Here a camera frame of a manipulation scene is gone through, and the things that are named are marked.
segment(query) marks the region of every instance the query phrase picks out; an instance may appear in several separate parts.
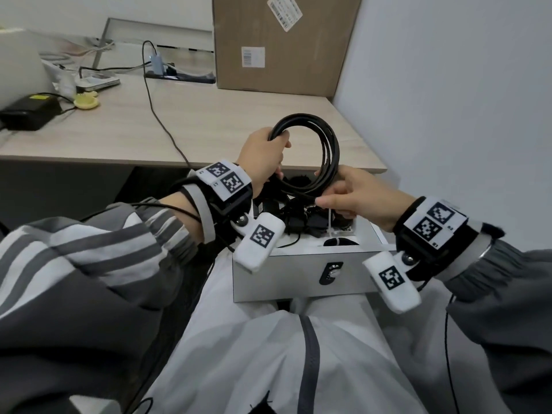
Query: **person's right hand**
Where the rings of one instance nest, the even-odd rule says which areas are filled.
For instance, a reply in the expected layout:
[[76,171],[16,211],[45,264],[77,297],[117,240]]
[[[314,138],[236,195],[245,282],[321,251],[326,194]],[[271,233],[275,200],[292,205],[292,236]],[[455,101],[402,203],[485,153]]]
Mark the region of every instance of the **person's right hand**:
[[343,180],[336,181],[316,198],[316,205],[335,209],[350,219],[360,215],[388,232],[416,200],[358,168],[340,166],[339,175]]

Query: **sleeve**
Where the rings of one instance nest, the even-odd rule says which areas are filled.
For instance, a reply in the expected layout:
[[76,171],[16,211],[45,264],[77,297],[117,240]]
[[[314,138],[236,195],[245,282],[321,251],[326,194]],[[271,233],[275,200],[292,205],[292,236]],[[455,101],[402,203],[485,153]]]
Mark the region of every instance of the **sleeve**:
[[487,354],[493,379],[514,414],[552,407],[552,250],[522,253],[496,243],[445,282],[447,310]]
[[163,309],[190,283],[196,251],[170,210],[126,204],[86,223],[50,218],[6,236],[0,412],[42,412],[40,401],[71,395],[119,399]]

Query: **power adapter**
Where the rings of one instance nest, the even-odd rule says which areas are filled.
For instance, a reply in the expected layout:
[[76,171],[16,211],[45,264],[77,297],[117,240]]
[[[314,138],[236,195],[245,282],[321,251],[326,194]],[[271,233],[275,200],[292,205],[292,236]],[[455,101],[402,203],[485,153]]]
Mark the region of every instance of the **power adapter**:
[[38,131],[61,111],[56,97],[33,94],[0,111],[0,121],[10,131]]

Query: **black lock plate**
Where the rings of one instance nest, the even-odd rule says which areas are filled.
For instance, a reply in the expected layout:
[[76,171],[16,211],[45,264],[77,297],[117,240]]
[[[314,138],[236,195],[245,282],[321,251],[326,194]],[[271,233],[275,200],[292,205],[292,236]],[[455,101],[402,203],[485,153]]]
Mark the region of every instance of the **black lock plate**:
[[322,276],[320,277],[320,280],[318,281],[318,283],[320,283],[322,286],[327,286],[327,285],[332,284],[336,278],[332,278],[329,275],[329,272],[332,271],[332,270],[335,270],[335,269],[341,269],[341,267],[343,267],[343,262],[327,263],[326,267],[324,268],[324,271],[322,272]]

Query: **desk surface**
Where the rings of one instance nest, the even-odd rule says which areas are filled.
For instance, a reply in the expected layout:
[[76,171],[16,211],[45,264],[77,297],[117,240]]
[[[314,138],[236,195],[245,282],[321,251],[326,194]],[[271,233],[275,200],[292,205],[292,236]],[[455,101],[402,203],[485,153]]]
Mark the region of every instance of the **desk surface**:
[[[120,76],[122,84],[100,93],[100,107],[59,116],[37,132],[0,132],[0,159],[183,166],[150,111],[141,76]],[[220,90],[213,86],[148,80],[154,108],[193,166],[237,159],[247,136],[292,113],[320,116],[335,131],[341,164],[383,173],[386,167],[323,97]],[[317,169],[318,137],[290,129],[293,147],[283,166]]]

